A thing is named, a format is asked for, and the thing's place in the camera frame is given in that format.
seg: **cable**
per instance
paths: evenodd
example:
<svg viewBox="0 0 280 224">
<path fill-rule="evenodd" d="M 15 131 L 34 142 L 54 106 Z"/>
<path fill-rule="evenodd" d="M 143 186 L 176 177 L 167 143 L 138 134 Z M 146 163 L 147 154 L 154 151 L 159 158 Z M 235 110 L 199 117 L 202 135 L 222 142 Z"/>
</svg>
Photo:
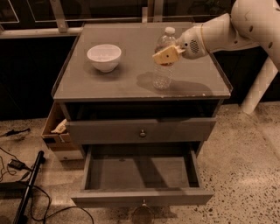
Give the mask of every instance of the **cable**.
<svg viewBox="0 0 280 224">
<path fill-rule="evenodd" d="M 55 212 L 55 213 L 52 213 L 52 214 L 46 216 L 46 215 L 47 215 L 47 212 L 48 212 L 48 210 L 49 210 L 49 208 L 50 208 L 50 205 L 51 205 L 51 203 L 52 203 L 52 199 L 51 199 L 51 197 L 47 194 L 47 192 L 45 192 L 42 188 L 40 188 L 40 187 L 38 187 L 38 186 L 36 186 L 36 185 L 34 185 L 33 187 L 34 187 L 34 188 L 37 188 L 38 190 L 40 190 L 40 191 L 48 198 L 48 204 L 47 204 L 47 208 L 46 208 L 46 210 L 45 210 L 44 217 L 43 217 L 42 219 L 37 219 L 37 218 L 34 218 L 33 213 L 32 213 L 32 208 L 33 208 L 33 197 L 31 197 L 31 210 L 30 210 L 30 212 L 31 212 L 31 217 L 32 217 L 33 220 L 35 220 L 35 221 L 43 221 L 43 223 L 45 224 L 45 223 L 46 223 L 46 219 L 52 218 L 53 216 L 55 216 L 55 215 L 58 214 L 58 213 L 61 213 L 61 212 L 63 212 L 63 211 L 66 211 L 66 210 L 68 210 L 68 209 L 71 209 L 71 208 L 79 208 L 80 210 L 82 210 L 83 212 L 85 212 L 85 213 L 90 217 L 90 219 L 91 219 L 91 221 L 92 221 L 92 224 L 95 224 L 95 221 L 94 221 L 94 218 L 92 217 L 92 215 L 91 215 L 87 210 L 85 210 L 85 209 L 83 209 L 83 208 L 81 208 L 81 207 L 77 207 L 77 206 L 68 206 L 68 207 L 65 207 L 65 208 L 60 209 L 59 211 L 57 211 L 57 212 Z"/>
<path fill-rule="evenodd" d="M 29 171 L 29 172 L 32 171 L 31 168 L 29 168 L 25 163 L 23 163 L 22 161 L 20 161 L 15 155 L 13 155 L 13 154 L 9 153 L 8 151 L 4 150 L 2 147 L 0 147 L 0 150 L 2 150 L 4 153 L 6 153 L 6 154 L 8 154 L 8 155 L 10 155 L 10 156 L 12 156 L 12 157 L 14 157 L 18 162 L 24 164 L 23 169 L 26 169 L 26 170 Z M 14 173 L 14 174 L 11 174 L 11 171 L 8 169 L 8 166 L 7 166 L 7 170 L 8 170 L 8 173 L 9 173 L 10 175 L 15 175 L 15 174 L 17 173 L 16 171 L 14 171 L 15 173 Z"/>
<path fill-rule="evenodd" d="M 31 174 L 29 171 L 27 171 L 22 177 L 21 177 L 21 179 L 20 180 L 18 180 L 17 182 L 19 182 L 19 181 L 22 181 L 22 180 L 24 180 L 24 179 L 26 179 L 28 176 L 29 176 L 29 174 Z"/>
<path fill-rule="evenodd" d="M 17 172 L 16 172 L 16 171 L 10 171 L 9 168 L 8 168 L 8 165 L 7 165 L 7 171 L 3 172 L 3 171 L 5 170 L 4 162 L 3 162 L 3 158 L 2 158 L 1 156 L 0 156 L 0 159 L 1 159 L 1 165 L 2 165 L 2 168 L 1 168 L 1 171 L 0 171 L 0 174 L 1 174 L 1 176 L 0 176 L 0 182 L 2 182 L 3 179 L 4 179 L 4 175 L 5 175 L 6 173 L 9 173 L 10 175 L 14 176 L 14 175 L 17 174 Z"/>
<path fill-rule="evenodd" d="M 2 150 L 4 153 L 7 153 L 8 155 L 14 157 L 17 161 L 20 161 L 15 155 L 10 154 L 8 151 L 2 149 L 1 147 L 0 147 L 0 150 Z"/>
</svg>

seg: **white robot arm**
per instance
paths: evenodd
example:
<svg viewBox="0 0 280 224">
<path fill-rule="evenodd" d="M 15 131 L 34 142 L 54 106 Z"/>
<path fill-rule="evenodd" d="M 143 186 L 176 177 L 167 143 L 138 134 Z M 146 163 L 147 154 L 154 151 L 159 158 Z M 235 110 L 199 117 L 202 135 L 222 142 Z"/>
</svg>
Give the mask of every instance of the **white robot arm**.
<svg viewBox="0 0 280 224">
<path fill-rule="evenodd" d="M 236 0 L 231 16 L 224 14 L 194 26 L 182 33 L 173 51 L 158 52 L 153 58 L 160 64 L 163 60 L 164 63 L 174 62 L 180 54 L 191 60 L 222 50 L 261 46 L 280 71 L 278 21 L 280 7 L 276 0 Z"/>
</svg>

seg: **drawer handle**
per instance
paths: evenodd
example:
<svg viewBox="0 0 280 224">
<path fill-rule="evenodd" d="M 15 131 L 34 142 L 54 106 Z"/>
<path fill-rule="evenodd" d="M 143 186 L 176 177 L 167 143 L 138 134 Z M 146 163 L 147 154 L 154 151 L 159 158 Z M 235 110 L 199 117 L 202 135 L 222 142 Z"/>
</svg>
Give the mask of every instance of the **drawer handle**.
<svg viewBox="0 0 280 224">
<path fill-rule="evenodd" d="M 145 133 L 145 131 L 143 129 L 140 132 L 140 137 L 146 137 L 146 133 Z"/>
</svg>

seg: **bottle cap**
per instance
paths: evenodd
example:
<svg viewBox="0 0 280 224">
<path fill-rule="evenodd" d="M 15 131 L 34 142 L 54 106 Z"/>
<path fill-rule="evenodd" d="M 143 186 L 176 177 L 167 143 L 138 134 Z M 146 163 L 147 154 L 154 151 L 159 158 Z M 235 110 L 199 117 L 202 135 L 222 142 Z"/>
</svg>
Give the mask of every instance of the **bottle cap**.
<svg viewBox="0 0 280 224">
<path fill-rule="evenodd" d="M 174 34 L 175 29 L 173 27 L 166 27 L 165 32 L 168 33 L 168 34 Z"/>
</svg>

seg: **floor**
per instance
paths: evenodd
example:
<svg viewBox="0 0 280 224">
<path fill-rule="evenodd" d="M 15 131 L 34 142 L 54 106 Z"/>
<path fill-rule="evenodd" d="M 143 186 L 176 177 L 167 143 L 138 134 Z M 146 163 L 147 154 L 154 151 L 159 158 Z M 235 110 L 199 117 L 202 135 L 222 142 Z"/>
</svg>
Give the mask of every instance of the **floor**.
<svg viewBox="0 0 280 224">
<path fill-rule="evenodd" d="M 214 130 L 198 157 L 204 187 L 214 196 L 204 206 L 152 207 L 154 223 L 280 223 L 280 102 L 258 105 L 252 115 L 241 112 L 238 105 L 223 105 Z M 0 138 L 0 147 L 16 155 L 29 166 L 38 151 L 46 161 L 36 185 L 52 198 L 48 214 L 73 206 L 70 197 L 80 190 L 83 161 L 60 162 L 45 146 L 40 134 L 46 119 L 0 122 L 0 134 L 8 130 L 31 128 L 29 133 Z M 0 152 L 6 165 L 11 156 Z M 5 174 L 3 182 L 19 180 Z M 18 208 L 19 199 L 0 198 L 0 223 L 9 224 Z M 32 213 L 43 217 L 47 198 L 34 193 Z M 27 205 L 28 223 L 31 203 Z M 97 224 L 132 223 L 134 207 L 87 209 Z M 47 223 L 91 223 L 80 209 L 69 209 L 54 215 Z"/>
</svg>

